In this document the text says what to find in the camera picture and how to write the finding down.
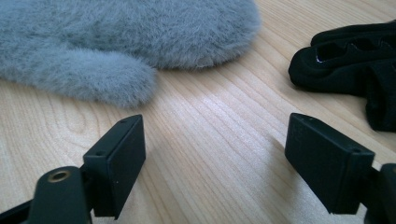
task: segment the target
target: light wood surface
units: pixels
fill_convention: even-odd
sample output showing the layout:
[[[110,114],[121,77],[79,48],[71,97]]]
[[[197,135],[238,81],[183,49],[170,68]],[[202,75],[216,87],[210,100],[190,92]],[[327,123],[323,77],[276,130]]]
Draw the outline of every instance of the light wood surface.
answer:
[[[366,100],[290,83],[293,54],[321,31],[394,20],[394,0],[257,0],[262,29],[235,62],[160,71],[137,109],[87,103],[0,80],[0,212],[33,197],[47,171],[80,166],[119,119],[142,114],[147,160],[115,223],[362,223],[329,215],[284,156],[291,112],[322,119],[396,162],[396,133],[373,131]],[[113,223],[95,218],[95,223]]]

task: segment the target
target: black glove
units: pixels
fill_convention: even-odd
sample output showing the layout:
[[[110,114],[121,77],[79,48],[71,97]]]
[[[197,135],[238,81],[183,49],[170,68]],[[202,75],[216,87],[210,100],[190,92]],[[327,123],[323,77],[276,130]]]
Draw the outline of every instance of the black glove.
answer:
[[[396,132],[396,21],[319,33],[291,60],[294,85],[367,98],[374,130]]]

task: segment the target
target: glove cutout hole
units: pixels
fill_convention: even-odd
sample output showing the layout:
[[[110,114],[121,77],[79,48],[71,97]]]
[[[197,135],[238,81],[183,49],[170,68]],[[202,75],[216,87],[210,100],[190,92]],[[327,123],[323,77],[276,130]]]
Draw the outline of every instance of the glove cutout hole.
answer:
[[[378,49],[377,46],[375,46],[369,39],[355,39],[350,42],[351,45],[355,46],[357,49],[363,50],[363,51],[370,51],[370,50],[376,50]]]
[[[331,43],[317,48],[317,62],[324,63],[331,59],[341,57],[347,52],[346,49],[338,47],[338,45]]]
[[[389,46],[391,46],[393,49],[396,49],[396,35],[387,35],[384,36],[381,40],[381,42],[387,43]]]

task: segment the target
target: fuzzy fur texture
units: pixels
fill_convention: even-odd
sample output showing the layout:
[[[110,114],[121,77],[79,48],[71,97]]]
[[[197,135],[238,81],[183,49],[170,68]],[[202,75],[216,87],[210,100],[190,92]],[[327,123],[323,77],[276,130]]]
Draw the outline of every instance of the fuzzy fur texture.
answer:
[[[137,106],[155,68],[230,61],[259,27],[253,0],[0,0],[0,77]]]

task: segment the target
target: wooden table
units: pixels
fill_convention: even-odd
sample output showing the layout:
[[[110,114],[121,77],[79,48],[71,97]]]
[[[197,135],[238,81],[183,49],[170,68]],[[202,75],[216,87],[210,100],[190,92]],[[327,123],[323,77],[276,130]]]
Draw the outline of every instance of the wooden table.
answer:
[[[0,212],[33,197],[47,171],[80,166],[119,119],[142,114],[147,160],[116,223],[362,223],[329,215],[284,156],[289,115],[321,119],[396,162],[395,133],[373,131],[366,100],[294,87],[293,54],[321,31],[395,19],[394,0],[257,0],[252,50],[200,72],[160,71],[137,109],[87,103],[0,80]],[[95,218],[95,223],[113,223]]]

